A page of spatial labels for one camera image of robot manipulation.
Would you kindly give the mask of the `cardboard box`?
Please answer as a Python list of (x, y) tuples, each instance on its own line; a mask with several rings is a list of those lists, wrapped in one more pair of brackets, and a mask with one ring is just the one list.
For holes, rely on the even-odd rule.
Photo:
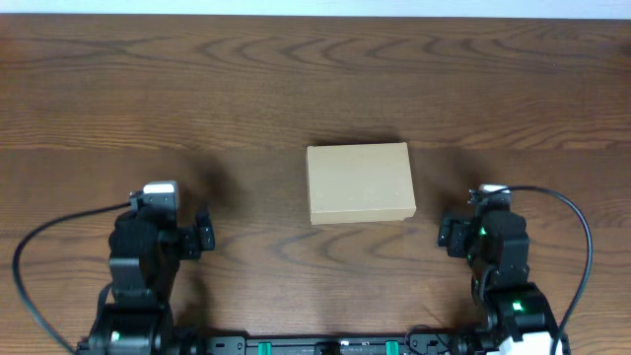
[(416, 212), (405, 143), (310, 146), (311, 223), (402, 221)]

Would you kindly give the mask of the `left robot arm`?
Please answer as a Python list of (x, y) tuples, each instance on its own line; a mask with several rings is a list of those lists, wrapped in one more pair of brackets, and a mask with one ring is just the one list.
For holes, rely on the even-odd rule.
[(113, 301), (100, 295), (97, 318), (78, 354), (203, 354), (195, 331), (175, 327), (170, 297), (183, 260), (197, 260), (215, 247), (208, 209), (180, 227), (176, 213), (144, 206), (114, 222), (108, 239)]

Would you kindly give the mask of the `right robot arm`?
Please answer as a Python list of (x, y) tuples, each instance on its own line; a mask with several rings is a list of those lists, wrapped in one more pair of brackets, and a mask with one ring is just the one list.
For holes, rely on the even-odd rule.
[(443, 215), (438, 245), (471, 269), (478, 323), (450, 338), (453, 354), (561, 354), (550, 305), (528, 280), (526, 220), (508, 210)]

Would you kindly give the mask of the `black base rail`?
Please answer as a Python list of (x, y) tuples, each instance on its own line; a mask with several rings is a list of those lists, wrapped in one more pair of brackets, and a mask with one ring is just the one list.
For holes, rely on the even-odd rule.
[(195, 354), (195, 355), (445, 355), (445, 354), (551, 354), (553, 339), (546, 332), (532, 332), (520, 341), (508, 337), (458, 343), (444, 334), (416, 333), (408, 337), (244, 338), (215, 336), (178, 339), (161, 349), (125, 340), (118, 331), (105, 344), (78, 344), (77, 354)]

